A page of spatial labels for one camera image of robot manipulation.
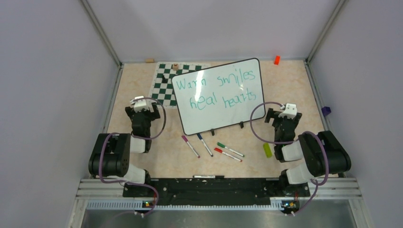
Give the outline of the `white whiteboard black frame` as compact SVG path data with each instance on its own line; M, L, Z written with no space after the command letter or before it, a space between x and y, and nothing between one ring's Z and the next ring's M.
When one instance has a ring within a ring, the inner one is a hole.
M172 85L185 135L266 116L257 58L176 75Z

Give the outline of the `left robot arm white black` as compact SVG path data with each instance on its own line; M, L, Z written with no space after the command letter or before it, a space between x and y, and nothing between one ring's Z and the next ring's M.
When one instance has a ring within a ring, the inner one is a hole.
M148 153L151 140L151 122L161 118L157 103L148 105L146 101L132 102L125 112L131 121L130 133L116 133L108 137L107 133L98 135L88 162L88 171L92 176L99 175L102 168L103 178L123 178L133 182L134 190L140 196L152 192L152 183L146 179L147 171L130 163L130 155Z

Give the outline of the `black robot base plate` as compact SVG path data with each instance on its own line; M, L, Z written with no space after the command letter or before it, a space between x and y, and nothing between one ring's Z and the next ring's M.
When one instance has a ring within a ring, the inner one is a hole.
M308 184L291 186L278 178L159 178L123 190L123 197L157 199L158 206L269 205L274 197L309 196Z

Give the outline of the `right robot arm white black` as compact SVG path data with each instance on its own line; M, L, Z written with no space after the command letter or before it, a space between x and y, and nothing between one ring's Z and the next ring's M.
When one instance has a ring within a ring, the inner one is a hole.
M313 178L351 169L348 153L331 131L318 134L304 132L296 136L295 129L301 117L301 113L286 115L270 108L265 118L265 122L273 122L276 159L281 163L302 161L280 174L278 188L285 196L291 196L299 184Z

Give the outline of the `green whiteboard marker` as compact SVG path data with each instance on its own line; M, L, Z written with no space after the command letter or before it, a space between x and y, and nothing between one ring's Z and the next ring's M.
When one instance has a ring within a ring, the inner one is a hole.
M236 150L234 150L234 149L231 149L230 147L228 147L228 146L226 146L226 145L224 145L224 144L222 144L222 143L220 143L220 142L217 142L217 145L218 145L219 147L221 147L221 148L224 148L224 149L226 149L226 150L228 150L228 151L231 151L231 152L235 153L236 155L239 155L239 156L241 156L241 157L245 157L244 154L242 154L242 153L240 153L240 152L238 152L238 151L236 151Z

